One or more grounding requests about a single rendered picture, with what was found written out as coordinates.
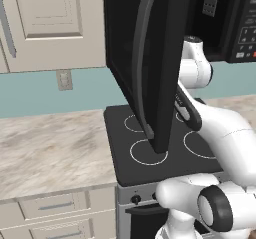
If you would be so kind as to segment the black microwave door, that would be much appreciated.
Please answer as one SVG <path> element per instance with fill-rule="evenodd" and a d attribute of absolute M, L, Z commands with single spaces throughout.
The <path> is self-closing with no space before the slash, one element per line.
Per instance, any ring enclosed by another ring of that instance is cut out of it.
<path fill-rule="evenodd" d="M 106 61 L 136 118 L 132 93 L 132 52 L 141 0 L 104 0 Z M 168 150 L 174 95 L 181 61 L 188 0 L 154 0 L 142 64 L 148 139 L 157 153 Z"/>

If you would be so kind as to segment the black microwave oven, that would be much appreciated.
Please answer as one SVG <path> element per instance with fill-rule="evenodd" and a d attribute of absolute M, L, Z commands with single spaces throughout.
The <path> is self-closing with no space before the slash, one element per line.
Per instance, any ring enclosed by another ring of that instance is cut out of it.
<path fill-rule="evenodd" d="M 190 0 L 186 35 L 210 62 L 256 62 L 256 0 Z"/>

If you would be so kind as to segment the black hob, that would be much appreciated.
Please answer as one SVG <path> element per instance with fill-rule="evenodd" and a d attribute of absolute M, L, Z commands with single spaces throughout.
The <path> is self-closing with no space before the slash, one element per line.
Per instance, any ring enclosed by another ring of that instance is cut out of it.
<path fill-rule="evenodd" d="M 123 187 L 196 173 L 222 172 L 208 144 L 173 115 L 169 150 L 157 154 L 128 105 L 109 106 L 104 120 L 116 179 Z"/>

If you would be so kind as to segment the beige base cupboard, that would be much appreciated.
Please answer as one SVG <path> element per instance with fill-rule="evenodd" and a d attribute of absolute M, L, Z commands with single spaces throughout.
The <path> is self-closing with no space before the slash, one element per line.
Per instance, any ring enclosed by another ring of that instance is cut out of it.
<path fill-rule="evenodd" d="M 26 219 L 20 202 L 75 192 L 88 192 L 90 208 L 59 215 Z M 0 193 L 0 239 L 33 239 L 30 229 L 37 226 L 89 219 L 94 237 L 91 239 L 116 238 L 116 204 L 113 185 L 68 187 L 62 189 L 32 188 Z"/>

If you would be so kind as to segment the silver oven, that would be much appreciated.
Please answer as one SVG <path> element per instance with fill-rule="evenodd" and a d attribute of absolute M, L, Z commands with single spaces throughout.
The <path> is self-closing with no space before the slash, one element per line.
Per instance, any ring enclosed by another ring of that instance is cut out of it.
<path fill-rule="evenodd" d="M 131 215 L 125 210 L 137 206 L 158 204 L 152 198 L 156 187 L 157 182 L 127 187 L 117 186 L 117 239 L 155 239 L 158 230 L 167 221 L 169 212 L 155 215 Z M 137 205 L 131 202 L 131 197 L 134 195 L 141 197 L 141 201 Z"/>

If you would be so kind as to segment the beige drawer front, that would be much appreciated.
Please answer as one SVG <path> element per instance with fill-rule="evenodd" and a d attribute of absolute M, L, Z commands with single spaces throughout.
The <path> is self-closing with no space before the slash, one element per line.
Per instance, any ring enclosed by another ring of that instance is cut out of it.
<path fill-rule="evenodd" d="M 61 204 L 70 201 L 74 202 L 74 204 L 68 207 L 43 211 L 38 210 L 38 208 L 42 206 Z M 88 192 L 75 192 L 44 198 L 24 200 L 20 202 L 20 207 L 26 219 L 34 219 L 89 209 L 90 199 Z"/>
<path fill-rule="evenodd" d="M 80 236 L 72 236 L 64 239 L 91 239 L 94 237 L 93 228 L 91 227 L 91 221 L 89 219 L 37 226 L 30 229 L 33 239 L 46 239 L 46 237 L 49 236 L 63 235 L 78 231 L 82 231 Z"/>

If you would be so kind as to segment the beige wall socket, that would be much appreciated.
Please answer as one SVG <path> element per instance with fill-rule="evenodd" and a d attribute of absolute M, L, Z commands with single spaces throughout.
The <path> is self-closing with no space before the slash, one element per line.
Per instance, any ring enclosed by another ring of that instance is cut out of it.
<path fill-rule="evenodd" d="M 58 83 L 58 89 L 60 91 L 72 90 L 72 75 L 70 70 L 57 70 L 56 78 Z"/>

